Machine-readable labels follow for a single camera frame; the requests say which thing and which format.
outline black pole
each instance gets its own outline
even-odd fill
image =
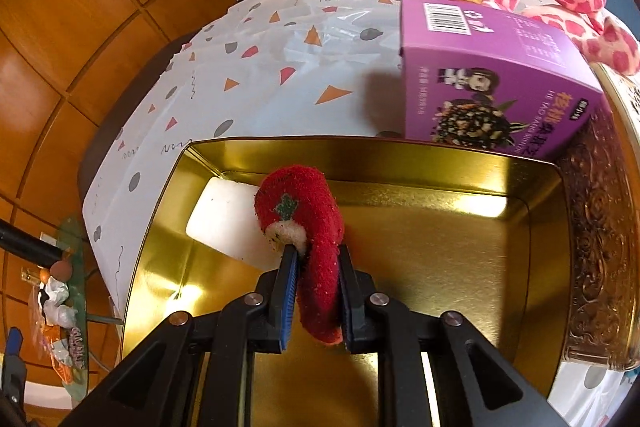
[[[45,268],[51,268],[53,263],[62,259],[60,248],[16,229],[3,219],[0,219],[0,248]]]

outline white tablecloth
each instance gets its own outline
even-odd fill
[[[245,0],[174,56],[82,208],[121,313],[156,201],[190,140],[402,134],[399,1]]]

